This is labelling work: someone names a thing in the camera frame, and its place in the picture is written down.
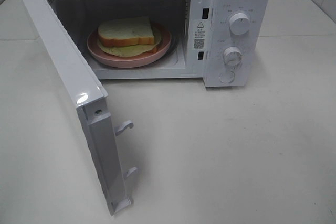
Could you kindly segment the white microwave knob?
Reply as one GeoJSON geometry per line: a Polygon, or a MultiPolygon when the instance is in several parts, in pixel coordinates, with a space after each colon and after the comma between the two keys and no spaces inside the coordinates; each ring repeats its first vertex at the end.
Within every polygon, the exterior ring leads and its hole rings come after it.
{"type": "Polygon", "coordinates": [[[246,11],[238,11],[228,18],[230,32],[234,35],[244,35],[250,30],[251,17],[246,11]]]}
{"type": "Polygon", "coordinates": [[[236,66],[241,63],[243,54],[237,47],[228,47],[224,50],[224,64],[236,66]]]}

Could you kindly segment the toast sandwich with lettuce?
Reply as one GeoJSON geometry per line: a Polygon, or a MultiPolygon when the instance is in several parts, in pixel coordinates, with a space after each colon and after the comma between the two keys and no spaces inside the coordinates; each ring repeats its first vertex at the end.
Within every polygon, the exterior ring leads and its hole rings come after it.
{"type": "Polygon", "coordinates": [[[147,16],[114,19],[98,27],[99,48],[117,57],[129,58],[157,52],[161,40],[161,32],[151,25],[147,16]]]}

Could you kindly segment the white upper microwave knob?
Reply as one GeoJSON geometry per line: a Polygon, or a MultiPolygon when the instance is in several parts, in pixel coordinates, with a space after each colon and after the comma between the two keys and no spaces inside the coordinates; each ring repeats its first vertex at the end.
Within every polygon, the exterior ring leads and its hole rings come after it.
{"type": "Polygon", "coordinates": [[[234,35],[244,35],[250,30],[251,17],[246,11],[238,11],[228,18],[230,32],[234,35]]]}

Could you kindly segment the pink round plate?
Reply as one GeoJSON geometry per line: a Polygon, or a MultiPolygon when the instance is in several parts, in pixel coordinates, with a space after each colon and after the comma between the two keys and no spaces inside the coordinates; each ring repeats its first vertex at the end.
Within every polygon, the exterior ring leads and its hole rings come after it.
{"type": "Polygon", "coordinates": [[[99,46],[97,29],[87,39],[88,50],[95,60],[109,67],[136,68],[149,65],[161,59],[168,52],[172,42],[172,35],[164,26],[158,23],[153,23],[152,26],[160,39],[152,50],[144,51],[132,57],[119,57],[115,54],[109,54],[99,46]]]}

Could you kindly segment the round door release button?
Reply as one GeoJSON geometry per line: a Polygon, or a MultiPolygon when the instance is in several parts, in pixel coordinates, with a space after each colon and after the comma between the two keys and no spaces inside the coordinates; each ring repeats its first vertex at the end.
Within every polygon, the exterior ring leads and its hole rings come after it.
{"type": "Polygon", "coordinates": [[[235,73],[233,71],[224,71],[219,75],[219,81],[221,83],[231,83],[235,79],[235,73]]]}

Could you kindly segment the white microwave door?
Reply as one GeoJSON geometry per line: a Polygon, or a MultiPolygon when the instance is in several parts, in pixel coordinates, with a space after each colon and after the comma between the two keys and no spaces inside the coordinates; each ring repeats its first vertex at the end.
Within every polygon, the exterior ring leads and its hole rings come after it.
{"type": "Polygon", "coordinates": [[[108,209],[114,215],[133,202],[125,181],[138,169],[122,170],[116,137],[134,124],[128,120],[112,125],[105,88],[48,1],[22,1],[76,109],[108,209]]]}

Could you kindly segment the white lower microwave knob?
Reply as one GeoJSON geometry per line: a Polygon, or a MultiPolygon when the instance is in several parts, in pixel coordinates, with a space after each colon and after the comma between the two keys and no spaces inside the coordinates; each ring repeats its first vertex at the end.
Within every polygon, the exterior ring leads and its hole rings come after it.
{"type": "Polygon", "coordinates": [[[228,47],[224,50],[224,64],[236,66],[241,63],[243,54],[237,47],[228,47]]]}

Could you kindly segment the glass microwave turntable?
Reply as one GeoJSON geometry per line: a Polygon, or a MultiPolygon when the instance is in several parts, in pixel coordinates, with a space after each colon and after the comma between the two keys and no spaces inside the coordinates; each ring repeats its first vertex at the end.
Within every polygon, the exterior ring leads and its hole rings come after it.
{"type": "Polygon", "coordinates": [[[169,49],[168,49],[168,51],[167,51],[167,53],[166,53],[166,55],[167,55],[168,57],[170,57],[170,56],[172,56],[172,55],[175,54],[176,49],[177,49],[178,44],[179,44],[179,38],[180,38],[179,34],[174,34],[174,35],[172,35],[172,39],[171,39],[171,43],[170,43],[170,47],[169,47],[169,49]]]}

